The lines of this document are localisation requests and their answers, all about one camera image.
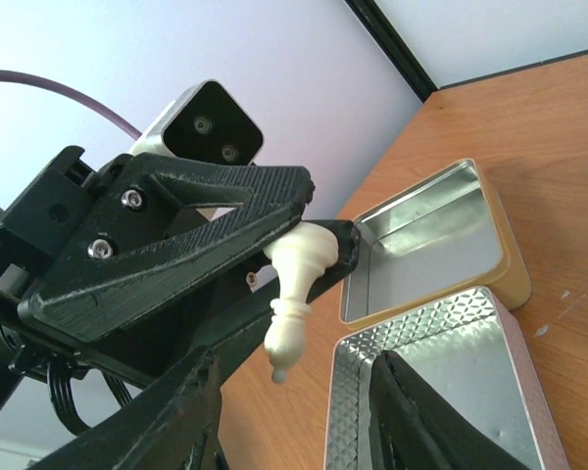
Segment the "camera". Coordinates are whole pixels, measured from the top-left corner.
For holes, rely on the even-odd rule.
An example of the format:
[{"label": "camera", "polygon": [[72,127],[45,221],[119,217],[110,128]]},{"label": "camera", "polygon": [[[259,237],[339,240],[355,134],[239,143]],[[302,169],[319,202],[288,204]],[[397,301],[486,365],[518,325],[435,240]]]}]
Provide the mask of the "camera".
[{"label": "camera", "polygon": [[131,147],[219,165],[248,165],[264,136],[228,92],[214,80],[185,91],[170,103]]}]

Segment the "black strip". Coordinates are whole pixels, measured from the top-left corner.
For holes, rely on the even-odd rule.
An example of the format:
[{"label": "black strip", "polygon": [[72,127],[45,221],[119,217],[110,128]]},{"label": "black strip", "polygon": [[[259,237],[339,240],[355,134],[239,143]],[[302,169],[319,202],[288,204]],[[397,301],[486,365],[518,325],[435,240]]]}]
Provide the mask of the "black strip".
[{"label": "black strip", "polygon": [[576,57],[587,56],[588,49],[579,52],[573,52],[572,54],[566,54],[565,56],[555,57],[553,59],[549,59],[546,61],[535,62],[533,64],[528,64],[526,66],[516,67],[514,69],[502,70],[497,71],[496,73],[489,73],[487,75],[478,76],[476,78],[470,78],[464,81],[458,81],[457,83],[451,83],[449,85],[444,85],[440,87],[441,90],[446,90],[448,88],[455,88],[456,86],[468,85],[469,83],[474,83],[475,81],[487,80],[488,78],[494,78],[496,76],[507,75],[510,73],[515,73],[517,71],[526,71],[528,69],[534,69],[536,67],[547,66],[549,64],[554,64],[555,62],[566,61],[568,59],[574,59]]},{"label": "black strip", "polygon": [[438,88],[374,0],[346,0],[346,3],[424,103]]}]

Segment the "white chess piece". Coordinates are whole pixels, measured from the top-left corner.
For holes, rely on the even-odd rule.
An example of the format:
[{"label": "white chess piece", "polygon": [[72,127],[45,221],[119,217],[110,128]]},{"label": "white chess piece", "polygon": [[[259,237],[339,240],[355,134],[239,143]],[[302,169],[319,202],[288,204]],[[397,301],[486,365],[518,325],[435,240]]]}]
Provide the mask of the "white chess piece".
[{"label": "white chess piece", "polygon": [[307,296],[319,277],[338,259],[335,235],[324,227],[301,222],[272,242],[264,253],[278,274],[279,298],[270,302],[272,324],[264,348],[272,365],[272,381],[285,382],[287,371],[305,350],[305,322],[312,312]]}]

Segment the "black camera face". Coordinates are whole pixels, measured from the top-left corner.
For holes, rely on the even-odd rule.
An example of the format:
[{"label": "black camera face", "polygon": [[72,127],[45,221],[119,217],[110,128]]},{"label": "black camera face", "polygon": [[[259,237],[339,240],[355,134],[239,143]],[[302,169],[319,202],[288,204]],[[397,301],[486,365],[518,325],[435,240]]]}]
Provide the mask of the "black camera face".
[{"label": "black camera face", "polygon": [[261,130],[215,81],[203,85],[162,138],[177,157],[220,165],[247,165],[264,144]]}]

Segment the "camera lens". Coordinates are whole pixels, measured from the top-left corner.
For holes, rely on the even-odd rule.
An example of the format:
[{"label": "camera lens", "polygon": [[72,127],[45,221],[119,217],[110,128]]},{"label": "camera lens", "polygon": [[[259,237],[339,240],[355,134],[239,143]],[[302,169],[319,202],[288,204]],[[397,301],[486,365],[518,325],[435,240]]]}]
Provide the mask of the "camera lens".
[{"label": "camera lens", "polygon": [[237,160],[237,149],[232,145],[225,145],[222,147],[222,158],[225,162],[235,162]]},{"label": "camera lens", "polygon": [[204,116],[198,116],[194,119],[194,129],[199,134],[206,134],[212,128],[212,122]]}]

